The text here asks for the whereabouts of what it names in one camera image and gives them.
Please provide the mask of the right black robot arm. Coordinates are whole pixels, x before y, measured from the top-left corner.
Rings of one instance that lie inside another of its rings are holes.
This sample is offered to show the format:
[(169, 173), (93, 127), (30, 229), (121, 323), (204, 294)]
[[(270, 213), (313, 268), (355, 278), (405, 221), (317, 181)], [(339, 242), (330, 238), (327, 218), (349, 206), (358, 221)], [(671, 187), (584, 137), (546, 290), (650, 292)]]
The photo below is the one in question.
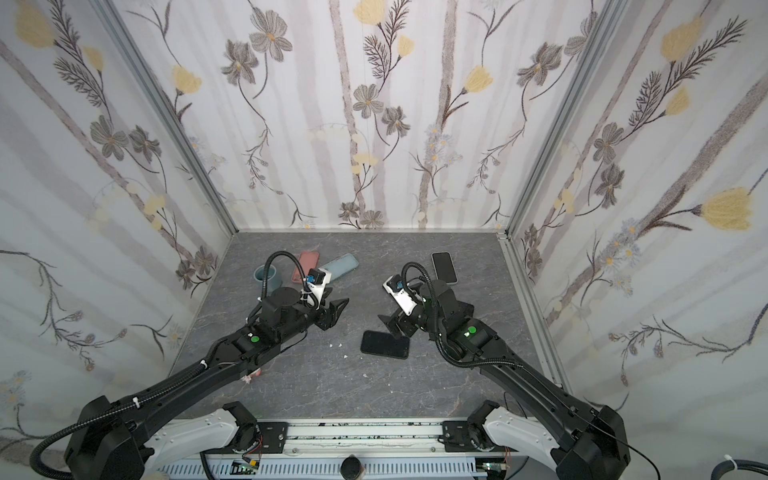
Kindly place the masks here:
[(475, 317), (472, 305), (457, 300), (445, 282), (432, 280), (421, 264), (406, 263), (383, 288), (397, 304), (393, 314), (381, 318), (393, 335), (426, 332), (447, 363), (478, 370), (522, 407), (517, 415), (486, 401), (467, 418), (462, 433), (444, 433), (445, 444), (508, 449), (548, 467), (560, 479), (622, 477), (638, 450), (630, 445), (616, 410), (592, 406), (538, 372)]

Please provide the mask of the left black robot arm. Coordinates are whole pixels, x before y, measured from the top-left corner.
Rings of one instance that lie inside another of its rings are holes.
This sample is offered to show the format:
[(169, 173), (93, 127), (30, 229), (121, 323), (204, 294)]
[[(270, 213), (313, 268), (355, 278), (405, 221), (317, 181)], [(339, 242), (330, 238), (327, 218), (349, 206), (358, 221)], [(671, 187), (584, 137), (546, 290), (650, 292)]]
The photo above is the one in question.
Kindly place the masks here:
[(215, 340), (197, 362), (116, 401), (98, 397), (74, 424), (44, 438), (30, 468), (49, 479), (138, 479), (158, 453), (150, 439), (206, 396), (289, 350), (288, 340), (311, 326), (336, 325), (349, 301), (330, 299), (331, 276), (304, 272), (299, 290), (263, 291), (240, 328)]

